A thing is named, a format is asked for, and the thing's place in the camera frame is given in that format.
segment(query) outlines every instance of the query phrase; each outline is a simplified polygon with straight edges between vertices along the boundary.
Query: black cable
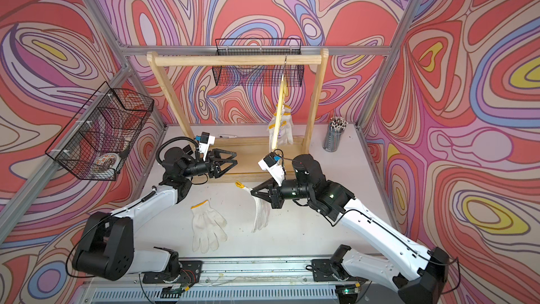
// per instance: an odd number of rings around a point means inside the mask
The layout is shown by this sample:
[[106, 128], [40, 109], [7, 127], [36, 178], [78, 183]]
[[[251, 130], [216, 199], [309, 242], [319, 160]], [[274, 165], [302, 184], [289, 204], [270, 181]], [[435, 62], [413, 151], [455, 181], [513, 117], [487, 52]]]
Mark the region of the black cable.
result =
[[160, 156], [161, 151], [163, 150], [163, 148], [167, 147], [168, 145], [170, 145], [173, 142], [180, 141], [180, 140], [186, 140], [186, 141], [189, 141], [189, 142], [193, 143], [195, 145], [195, 159], [197, 161], [200, 160], [200, 158], [198, 157], [199, 155], [197, 155], [197, 153], [199, 152], [199, 144], [197, 143], [197, 141], [195, 141], [192, 138], [188, 138], [188, 137], [176, 137], [176, 138], [172, 138], [172, 139], [166, 141], [165, 143], [163, 143], [162, 145], [160, 145], [158, 150], [156, 151], [156, 161], [158, 161], [158, 163], [160, 165], [161, 165], [161, 163], [163, 161], [159, 156]]
[[281, 149], [274, 149], [273, 153], [276, 154], [277, 156], [279, 156], [282, 159], [281, 160], [281, 168], [283, 168], [283, 173], [285, 174], [285, 176], [287, 176], [287, 171], [285, 170], [285, 160], [283, 160], [283, 156], [285, 156], [285, 154], [283, 153], [283, 151]]
[[139, 285], [140, 285], [140, 289], [143, 291], [143, 295], [146, 297], [146, 299], [151, 303], [151, 304], [156, 304], [154, 302], [152, 302], [150, 300], [150, 298], [148, 298], [148, 296], [146, 295], [146, 292], [144, 291], [144, 288], [143, 288], [143, 282], [140, 280], [140, 273], [139, 273]]
[[458, 287], [460, 287], [460, 284], [461, 284], [460, 258], [456, 257], [456, 260], [457, 260], [457, 285], [453, 289], [441, 293], [441, 295], [445, 295], [447, 293], [450, 293], [450, 292], [456, 290]]
[[298, 200], [293, 200], [293, 202], [296, 203], [296, 205], [301, 206], [301, 207], [307, 207], [307, 206], [309, 206], [309, 203], [306, 203], [306, 204], [304, 204], [304, 205], [301, 205], [300, 203], [298, 203]]
[[203, 183], [193, 183], [193, 182], [191, 182], [191, 184], [194, 185], [194, 186], [200, 186], [200, 185], [203, 185], [206, 182], [208, 182], [208, 175], [207, 174], [204, 174], [204, 175], [206, 176], [206, 181], [204, 181]]
[[192, 282], [191, 282], [191, 276], [190, 276], [190, 274], [187, 273], [187, 271], [185, 271], [184, 269], [180, 269], [180, 272], [182, 272], [182, 271], [183, 271], [183, 272], [187, 275], [187, 277], [190, 279], [190, 282], [187, 284], [187, 286], [188, 286], [188, 287], [194, 286], [194, 285], [195, 285], [196, 279], [194, 279], [194, 280], [193, 280], [193, 283], [192, 283]]
[[360, 298], [358, 298], [358, 299], [354, 302], [354, 304], [359, 303], [359, 302], [362, 300], [362, 298], [364, 298], [364, 296], [366, 295], [366, 293], [367, 293], [368, 290], [369, 290], [369, 287], [371, 286], [371, 283], [373, 283], [373, 281], [369, 282], [369, 284], [368, 284], [368, 286], [367, 286], [367, 288], [366, 288], [366, 291], [364, 291], [364, 293], [360, 296]]
[[300, 162], [300, 161], [298, 161], [298, 160], [284, 158], [284, 157], [283, 157], [283, 151], [282, 151], [281, 149], [276, 149], [276, 150], [273, 151], [273, 153], [274, 153], [275, 155], [277, 155], [278, 158], [280, 158], [280, 159], [282, 159], [282, 160], [293, 161], [293, 162], [296, 162], [296, 163], [301, 164], [304, 168], [306, 168], [306, 166], [305, 166], [302, 162]]
[[69, 263], [69, 257], [71, 257], [71, 254], [73, 253], [73, 251], [77, 248], [77, 246], [79, 245], [79, 243], [85, 238], [85, 236], [90, 233], [92, 230], [94, 230], [94, 228], [96, 228], [97, 226], [99, 226], [100, 224], [102, 224], [103, 222], [105, 222], [106, 220], [110, 219], [112, 216], [115, 216], [117, 214], [120, 214], [120, 213], [123, 213], [123, 212], [126, 212], [128, 211], [129, 209], [139, 205], [142, 201], [139, 201], [137, 202], [136, 204], [130, 206], [128, 209], [124, 209], [124, 210], [121, 210], [119, 211], [118, 213], [114, 213], [114, 214], [109, 214], [107, 216], [105, 216], [103, 219], [101, 219], [99, 222], [97, 222], [93, 227], [91, 227], [86, 233], [84, 233], [80, 239], [77, 241], [77, 243], [75, 243], [73, 245], [73, 248], [71, 248], [69, 254], [67, 255], [66, 257], [66, 262], [65, 262], [65, 270], [66, 270], [66, 275], [70, 276], [70, 277], [73, 277], [73, 278], [94, 278], [95, 276], [76, 276], [76, 275], [72, 275], [69, 273], [68, 271], [68, 263]]

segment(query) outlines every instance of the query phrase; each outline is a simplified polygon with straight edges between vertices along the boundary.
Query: red wire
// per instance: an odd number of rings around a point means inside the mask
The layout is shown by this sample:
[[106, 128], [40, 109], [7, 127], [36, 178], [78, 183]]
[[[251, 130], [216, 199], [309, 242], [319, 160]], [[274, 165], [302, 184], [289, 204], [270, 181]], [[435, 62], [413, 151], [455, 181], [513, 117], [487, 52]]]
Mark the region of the red wire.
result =
[[193, 271], [191, 270], [187, 270], [189, 272], [191, 272], [191, 274], [193, 275], [193, 284], [195, 284], [195, 281], [197, 280], [197, 277], [195, 277], [195, 274], [193, 273]]

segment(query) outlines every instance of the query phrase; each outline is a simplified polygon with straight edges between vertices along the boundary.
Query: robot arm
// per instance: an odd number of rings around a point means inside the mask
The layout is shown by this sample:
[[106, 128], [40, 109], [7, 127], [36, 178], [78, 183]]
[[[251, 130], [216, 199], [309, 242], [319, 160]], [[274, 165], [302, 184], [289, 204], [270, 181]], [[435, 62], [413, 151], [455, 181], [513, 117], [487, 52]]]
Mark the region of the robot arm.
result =
[[334, 225], [340, 223], [361, 235], [388, 259], [341, 246], [330, 260], [337, 279], [352, 276], [373, 280], [396, 291], [407, 304], [437, 302], [448, 276], [449, 256], [445, 251], [438, 247], [429, 250], [389, 226], [347, 188], [326, 180], [311, 155], [294, 158], [293, 168], [296, 179], [269, 179], [253, 188], [252, 195], [270, 202], [272, 208], [281, 208], [286, 199], [307, 199], [307, 206], [336, 221]]
[[[214, 137], [203, 133], [197, 137], [200, 144], [191, 138], [172, 138], [156, 151], [156, 160], [165, 168], [163, 181], [152, 192], [127, 206], [109, 214], [94, 213], [86, 221], [83, 235], [76, 245], [72, 267], [88, 274], [117, 280], [126, 273], [162, 272], [174, 280], [180, 273], [178, 253], [165, 248], [152, 250], [134, 249], [133, 234], [147, 221], [168, 207], [179, 203], [189, 192], [192, 183], [188, 178], [208, 174], [219, 178], [237, 164], [236, 153], [213, 149]], [[186, 140], [195, 145], [173, 147], [161, 159], [161, 151], [169, 144]], [[204, 149], [201, 159], [199, 148]]]

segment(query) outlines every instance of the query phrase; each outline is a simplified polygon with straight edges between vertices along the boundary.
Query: vent grille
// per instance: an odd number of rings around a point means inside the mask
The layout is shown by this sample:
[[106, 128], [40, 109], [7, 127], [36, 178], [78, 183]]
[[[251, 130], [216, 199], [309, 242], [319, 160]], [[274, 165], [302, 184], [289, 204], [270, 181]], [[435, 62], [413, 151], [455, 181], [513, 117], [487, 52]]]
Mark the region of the vent grille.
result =
[[[217, 286], [193, 287], [182, 296], [161, 294], [161, 290], [145, 290], [152, 301], [188, 302], [188, 301], [219, 301], [219, 300], [294, 300], [294, 299], [337, 299], [335, 286]], [[140, 289], [106, 288], [97, 289], [92, 303], [112, 302], [148, 302]]]

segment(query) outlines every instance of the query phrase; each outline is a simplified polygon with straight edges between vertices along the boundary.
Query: white table surface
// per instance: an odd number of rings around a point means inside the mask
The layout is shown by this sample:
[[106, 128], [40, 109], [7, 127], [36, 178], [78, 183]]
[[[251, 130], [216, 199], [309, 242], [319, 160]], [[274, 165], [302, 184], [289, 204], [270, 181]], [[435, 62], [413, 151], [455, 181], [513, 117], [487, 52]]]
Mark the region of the white table surface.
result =
[[[239, 137], [267, 136], [266, 126], [193, 126], [193, 132], [209, 132], [212, 135], [231, 134]], [[327, 125], [315, 125], [310, 153], [319, 161], [322, 172], [328, 180], [340, 183], [359, 198], [373, 213], [390, 222], [384, 201], [381, 198], [375, 180], [370, 171], [360, 141], [353, 125], [348, 125], [336, 152], [329, 153], [322, 149], [322, 140]], [[295, 126], [294, 135], [303, 135], [304, 125]], [[179, 126], [167, 130], [165, 140], [182, 136]], [[176, 142], [176, 146], [186, 143]], [[165, 169], [154, 162], [143, 189], [143, 195], [158, 185]], [[245, 183], [254, 187], [258, 183]], [[228, 236], [226, 242], [220, 242], [216, 251], [202, 254], [192, 251], [191, 207], [210, 201], [210, 206], [226, 220], [224, 228]], [[347, 244], [363, 253], [377, 253], [362, 237], [337, 225], [330, 224], [309, 207], [296, 206], [286, 200], [282, 209], [272, 209], [268, 226], [261, 231], [251, 233], [255, 217], [255, 202], [251, 195], [239, 189], [233, 183], [212, 183], [192, 186], [188, 196], [179, 204], [163, 211], [135, 233], [136, 248], [154, 246], [178, 251], [180, 257], [233, 257], [233, 256], [311, 256], [331, 255], [340, 244]]]

